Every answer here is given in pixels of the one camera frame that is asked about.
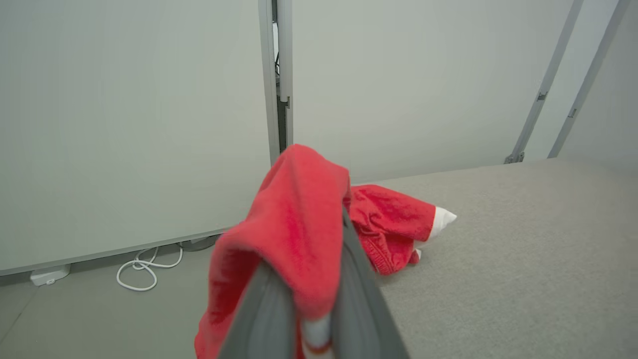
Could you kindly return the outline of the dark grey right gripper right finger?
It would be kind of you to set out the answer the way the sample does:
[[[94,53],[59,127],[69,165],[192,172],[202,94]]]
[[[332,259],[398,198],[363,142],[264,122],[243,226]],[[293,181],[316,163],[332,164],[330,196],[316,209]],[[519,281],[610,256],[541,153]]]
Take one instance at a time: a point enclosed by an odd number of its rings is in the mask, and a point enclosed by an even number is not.
[[[342,209],[339,289],[332,310],[332,350],[337,359],[407,359],[371,263],[346,208]]]

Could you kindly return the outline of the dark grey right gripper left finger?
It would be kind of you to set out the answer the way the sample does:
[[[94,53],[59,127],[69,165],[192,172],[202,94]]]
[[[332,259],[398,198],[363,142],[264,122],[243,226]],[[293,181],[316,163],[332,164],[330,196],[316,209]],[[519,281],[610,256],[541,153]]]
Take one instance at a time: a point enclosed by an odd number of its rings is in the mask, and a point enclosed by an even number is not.
[[[220,359],[294,359],[296,310],[280,275],[260,261],[237,305]]]

